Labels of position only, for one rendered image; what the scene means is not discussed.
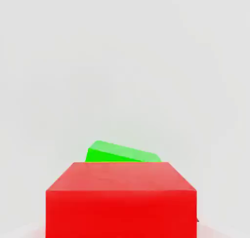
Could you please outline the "small red cube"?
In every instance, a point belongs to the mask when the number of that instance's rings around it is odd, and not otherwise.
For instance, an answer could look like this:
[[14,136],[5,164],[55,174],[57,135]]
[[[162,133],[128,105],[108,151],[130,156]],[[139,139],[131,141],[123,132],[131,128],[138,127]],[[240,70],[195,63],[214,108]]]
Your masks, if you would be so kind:
[[45,216],[45,238],[197,238],[197,192],[167,162],[76,162]]

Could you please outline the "small green cube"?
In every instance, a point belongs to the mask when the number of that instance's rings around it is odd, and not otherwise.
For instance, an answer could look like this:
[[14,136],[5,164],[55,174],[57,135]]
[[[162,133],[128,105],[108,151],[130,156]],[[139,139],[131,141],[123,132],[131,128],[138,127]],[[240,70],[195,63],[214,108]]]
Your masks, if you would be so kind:
[[161,162],[157,154],[105,141],[95,141],[87,151],[85,162]]

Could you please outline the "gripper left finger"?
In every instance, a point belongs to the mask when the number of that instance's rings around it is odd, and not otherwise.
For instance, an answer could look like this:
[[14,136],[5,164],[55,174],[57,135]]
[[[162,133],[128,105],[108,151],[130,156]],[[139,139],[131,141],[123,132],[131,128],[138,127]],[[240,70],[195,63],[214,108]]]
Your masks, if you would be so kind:
[[24,238],[45,238],[45,224],[31,223],[26,225]]

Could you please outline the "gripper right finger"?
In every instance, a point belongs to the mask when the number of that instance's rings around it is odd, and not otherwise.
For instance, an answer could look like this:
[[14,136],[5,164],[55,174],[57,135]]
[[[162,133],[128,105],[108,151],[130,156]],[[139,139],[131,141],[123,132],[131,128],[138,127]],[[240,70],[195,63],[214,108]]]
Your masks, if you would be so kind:
[[231,236],[223,232],[217,226],[197,219],[197,238],[231,238]]

